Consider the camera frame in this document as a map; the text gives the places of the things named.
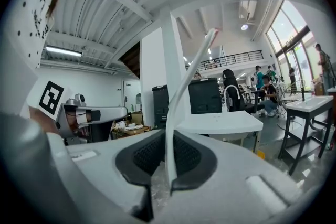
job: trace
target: green shirt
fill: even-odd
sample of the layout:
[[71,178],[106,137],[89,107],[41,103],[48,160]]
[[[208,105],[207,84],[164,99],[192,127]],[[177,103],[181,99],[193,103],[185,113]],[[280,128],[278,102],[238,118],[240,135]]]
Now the green shirt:
[[271,80],[275,80],[275,76],[277,74],[273,70],[268,70],[267,75],[271,78]]

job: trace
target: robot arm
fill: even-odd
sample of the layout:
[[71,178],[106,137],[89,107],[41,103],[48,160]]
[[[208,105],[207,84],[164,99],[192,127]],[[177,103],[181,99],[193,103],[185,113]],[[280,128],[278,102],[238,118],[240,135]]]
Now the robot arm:
[[56,126],[62,138],[74,137],[74,130],[92,125],[112,122],[127,115],[125,107],[89,107],[82,94],[62,104]]

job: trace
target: table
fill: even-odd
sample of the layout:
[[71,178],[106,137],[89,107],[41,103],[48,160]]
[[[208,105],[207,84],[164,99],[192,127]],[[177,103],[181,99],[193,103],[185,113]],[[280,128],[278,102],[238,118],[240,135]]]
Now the table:
[[150,131],[150,130],[151,129],[148,126],[144,126],[143,128],[134,129],[134,130],[130,130],[130,131],[125,131],[124,129],[119,129],[119,130],[112,130],[111,135],[113,136],[113,139],[118,139],[118,138],[133,136],[133,135],[136,135],[136,134],[142,134],[142,133]]
[[284,97],[281,100],[285,101],[285,102],[296,102],[302,99],[301,95],[293,95],[293,96],[288,96],[288,97]]
[[245,111],[191,114],[176,129],[188,133],[208,134],[211,138],[222,140],[244,139],[248,133],[256,132],[253,148],[258,153],[261,131],[264,124]]
[[[281,100],[287,105],[287,102],[296,102],[296,101],[300,101],[301,99],[302,99],[302,95],[300,95],[300,94],[296,94],[296,95],[292,95],[292,96],[284,97],[284,98],[282,98]],[[297,122],[297,121],[292,120],[291,122],[292,122],[292,128],[294,128],[294,123],[296,123],[296,124],[302,126],[302,124],[299,123],[299,122]],[[285,125],[285,126],[280,126],[279,123],[278,123],[277,125],[278,125],[278,127],[279,127],[280,129],[283,129],[283,130],[286,129],[286,125]]]
[[[283,152],[286,152],[294,160],[292,167],[290,168],[288,174],[291,175],[300,158],[309,154],[311,151],[315,150],[318,147],[321,147],[319,158],[322,157],[323,151],[328,141],[328,136],[331,127],[332,120],[332,105],[333,97],[331,96],[316,96],[311,97],[306,100],[297,101],[287,105],[287,120],[286,120],[286,129],[285,137],[283,138],[281,150],[279,152],[278,158],[282,158]],[[328,111],[328,118],[326,123],[318,122],[325,126],[326,132],[323,141],[316,138],[316,135],[321,131],[315,129],[312,126],[314,117],[320,115],[324,111]],[[294,130],[289,130],[290,116],[298,116],[306,120],[305,125],[301,128]],[[286,147],[287,138],[290,136],[297,144]]]

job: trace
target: cardboard box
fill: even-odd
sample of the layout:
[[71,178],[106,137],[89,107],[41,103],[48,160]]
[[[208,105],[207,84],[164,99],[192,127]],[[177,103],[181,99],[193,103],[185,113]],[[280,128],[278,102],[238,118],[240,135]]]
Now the cardboard box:
[[316,96],[323,96],[324,95],[323,83],[315,84],[315,95]]
[[126,135],[136,135],[136,134],[142,134],[144,132],[148,132],[150,131],[151,129],[148,127],[148,126],[144,126],[143,128],[141,129],[135,129],[135,130],[131,130],[131,131],[123,131],[124,134]]
[[131,123],[136,123],[138,125],[142,124],[142,114],[132,113],[132,121]]

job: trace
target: ceiling light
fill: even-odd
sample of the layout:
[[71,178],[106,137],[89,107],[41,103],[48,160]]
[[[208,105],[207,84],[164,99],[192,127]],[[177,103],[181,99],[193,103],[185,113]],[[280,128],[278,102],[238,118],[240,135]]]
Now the ceiling light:
[[82,56],[81,52],[74,51],[74,50],[61,49],[61,48],[57,48],[53,46],[47,46],[46,49],[47,51],[57,52],[60,54],[68,54],[68,55],[78,56],[78,57]]
[[248,25],[247,24],[244,24],[244,25],[242,25],[242,30],[244,31],[244,30],[246,30],[247,28],[248,28]]

